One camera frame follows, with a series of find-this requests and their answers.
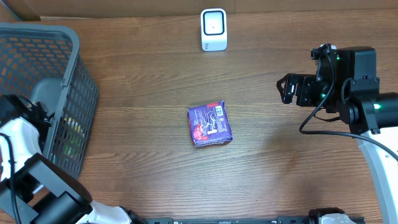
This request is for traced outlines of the purple square packet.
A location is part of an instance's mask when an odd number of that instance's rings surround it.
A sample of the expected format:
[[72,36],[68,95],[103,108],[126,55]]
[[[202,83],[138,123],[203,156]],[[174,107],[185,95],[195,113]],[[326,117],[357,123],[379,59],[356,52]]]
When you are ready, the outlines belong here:
[[233,140],[223,100],[189,108],[187,117],[195,147],[224,144]]

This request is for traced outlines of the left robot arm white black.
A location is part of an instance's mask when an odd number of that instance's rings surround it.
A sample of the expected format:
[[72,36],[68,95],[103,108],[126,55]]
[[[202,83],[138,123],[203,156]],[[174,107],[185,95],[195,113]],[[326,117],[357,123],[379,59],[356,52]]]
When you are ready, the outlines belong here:
[[40,133],[50,127],[39,103],[1,96],[1,210],[16,223],[145,223],[123,207],[96,202],[75,178],[46,159]]

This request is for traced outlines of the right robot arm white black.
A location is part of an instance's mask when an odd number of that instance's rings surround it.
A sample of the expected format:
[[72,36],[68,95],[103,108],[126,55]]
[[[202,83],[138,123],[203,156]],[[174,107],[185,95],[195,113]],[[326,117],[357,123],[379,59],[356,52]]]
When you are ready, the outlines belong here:
[[[379,91],[376,50],[323,44],[310,53],[317,64],[316,74],[288,73],[278,80],[282,102],[314,109],[300,125],[300,133],[357,140],[371,173],[382,220],[397,223],[397,93]],[[344,122],[349,132],[305,130],[320,110],[336,113],[331,120]]]

